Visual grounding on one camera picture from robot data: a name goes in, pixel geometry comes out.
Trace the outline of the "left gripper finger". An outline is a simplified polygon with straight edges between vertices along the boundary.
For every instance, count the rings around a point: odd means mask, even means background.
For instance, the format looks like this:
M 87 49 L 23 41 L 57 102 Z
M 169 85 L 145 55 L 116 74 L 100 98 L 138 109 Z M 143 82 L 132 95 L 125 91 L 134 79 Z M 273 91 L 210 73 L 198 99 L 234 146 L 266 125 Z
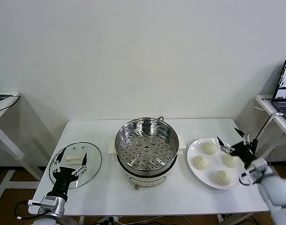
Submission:
M 54 165 L 54 169 L 53 172 L 60 172 L 60 163 L 62 161 L 62 158 L 64 156 L 65 153 L 65 148 L 63 148 L 56 156 L 55 158 L 52 160 L 52 165 Z
M 72 172 L 72 175 L 74 176 L 81 176 L 87 171 L 87 152 L 85 153 L 83 157 L 83 161 L 81 163 L 81 166 L 76 169 L 74 172 Z

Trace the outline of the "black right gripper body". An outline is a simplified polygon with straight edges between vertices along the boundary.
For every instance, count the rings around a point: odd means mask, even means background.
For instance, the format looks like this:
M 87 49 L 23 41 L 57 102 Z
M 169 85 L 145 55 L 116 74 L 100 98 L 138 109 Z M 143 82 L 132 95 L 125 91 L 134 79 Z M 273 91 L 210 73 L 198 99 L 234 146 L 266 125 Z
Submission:
M 231 147 L 229 154 L 233 157 L 239 157 L 244 163 L 244 167 L 248 168 L 254 160 L 254 153 L 251 149 L 252 145 L 250 143 L 239 142 Z

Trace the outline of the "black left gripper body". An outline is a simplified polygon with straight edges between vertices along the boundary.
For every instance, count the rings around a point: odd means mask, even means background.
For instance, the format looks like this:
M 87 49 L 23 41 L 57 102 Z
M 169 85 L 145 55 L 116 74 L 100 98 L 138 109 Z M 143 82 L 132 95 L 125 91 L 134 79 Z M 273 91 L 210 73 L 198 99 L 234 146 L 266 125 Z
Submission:
M 60 197 L 62 199 L 68 199 L 68 189 L 70 183 L 78 180 L 78 175 L 74 172 L 76 169 L 60 166 L 59 170 L 53 172 L 53 176 L 56 179 L 55 184 L 51 190 L 51 196 Z

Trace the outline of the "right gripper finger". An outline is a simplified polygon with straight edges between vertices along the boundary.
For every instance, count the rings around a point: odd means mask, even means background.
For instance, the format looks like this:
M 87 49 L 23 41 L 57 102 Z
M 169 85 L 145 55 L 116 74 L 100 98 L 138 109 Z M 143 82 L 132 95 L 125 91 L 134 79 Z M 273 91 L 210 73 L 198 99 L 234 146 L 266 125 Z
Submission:
M 220 149 L 223 152 L 225 152 L 225 153 L 232 153 L 234 151 L 234 148 L 232 148 L 232 147 L 230 147 L 228 145 L 225 145 L 219 137 L 217 137 L 217 139 L 218 139 L 218 143 L 220 145 Z
M 234 128 L 235 131 L 239 134 L 239 136 L 242 137 L 243 139 L 243 144 L 244 145 L 250 145 L 250 137 L 249 137 L 249 134 L 248 133 L 244 133 L 243 131 L 237 129 L 237 128 Z

